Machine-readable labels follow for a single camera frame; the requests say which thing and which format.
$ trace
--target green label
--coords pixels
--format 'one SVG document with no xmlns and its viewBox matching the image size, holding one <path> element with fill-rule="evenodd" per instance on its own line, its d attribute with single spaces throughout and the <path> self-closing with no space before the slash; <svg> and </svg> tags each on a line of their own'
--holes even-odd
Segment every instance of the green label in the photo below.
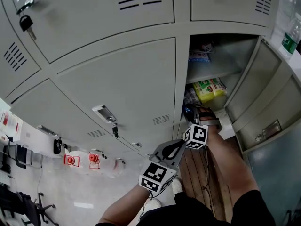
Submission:
<svg viewBox="0 0 301 226">
<path fill-rule="evenodd" d="M 287 33 L 284 35 L 282 45 L 290 54 L 293 54 L 297 48 L 297 43 Z"/>
</svg>

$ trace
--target key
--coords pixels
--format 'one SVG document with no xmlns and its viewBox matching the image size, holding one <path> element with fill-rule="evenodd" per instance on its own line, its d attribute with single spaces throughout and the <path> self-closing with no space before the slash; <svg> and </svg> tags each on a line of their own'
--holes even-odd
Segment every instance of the key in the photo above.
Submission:
<svg viewBox="0 0 301 226">
<path fill-rule="evenodd" d="M 32 25 L 33 25 L 32 19 L 28 15 L 22 16 L 20 18 L 19 24 L 23 32 L 27 31 L 33 40 L 37 39 L 32 31 Z"/>
</svg>

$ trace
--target yellow package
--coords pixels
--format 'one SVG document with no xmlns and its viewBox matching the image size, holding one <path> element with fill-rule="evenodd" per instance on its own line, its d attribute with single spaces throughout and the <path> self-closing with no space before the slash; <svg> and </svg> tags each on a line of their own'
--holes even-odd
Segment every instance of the yellow package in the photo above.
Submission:
<svg viewBox="0 0 301 226">
<path fill-rule="evenodd" d="M 214 96 L 224 96 L 227 94 L 226 87 L 221 83 L 219 78 L 210 79 L 210 85 L 213 90 Z"/>
<path fill-rule="evenodd" d="M 207 101 L 214 99 L 213 89 L 209 80 L 196 82 L 192 85 L 202 103 L 206 103 Z"/>
</svg>

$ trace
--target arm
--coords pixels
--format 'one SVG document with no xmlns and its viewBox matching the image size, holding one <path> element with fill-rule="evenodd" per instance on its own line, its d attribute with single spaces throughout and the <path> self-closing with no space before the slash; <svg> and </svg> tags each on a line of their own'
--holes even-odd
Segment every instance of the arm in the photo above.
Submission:
<svg viewBox="0 0 301 226">
<path fill-rule="evenodd" d="M 131 191 L 114 202 L 103 214 L 99 223 L 127 226 L 136 217 L 150 193 L 136 185 Z"/>
<path fill-rule="evenodd" d="M 201 120 L 211 120 L 211 117 L 202 117 Z M 256 181 L 250 168 L 243 159 L 217 133 L 216 126 L 209 126 L 207 145 L 213 154 L 222 176 L 229 186 L 231 198 L 235 203 L 242 195 L 258 190 Z"/>
</svg>

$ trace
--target white marker cube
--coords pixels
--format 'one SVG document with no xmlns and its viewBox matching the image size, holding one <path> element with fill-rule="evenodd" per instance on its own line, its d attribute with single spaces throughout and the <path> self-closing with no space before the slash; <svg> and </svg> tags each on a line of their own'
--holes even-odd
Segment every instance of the white marker cube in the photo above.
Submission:
<svg viewBox="0 0 301 226">
<path fill-rule="evenodd" d="M 159 193 L 171 184 L 177 171 L 147 160 L 139 176 L 139 185 Z"/>
<path fill-rule="evenodd" d="M 208 135 L 208 126 L 192 124 L 183 135 L 186 147 L 191 149 L 200 149 L 206 145 Z"/>
</svg>

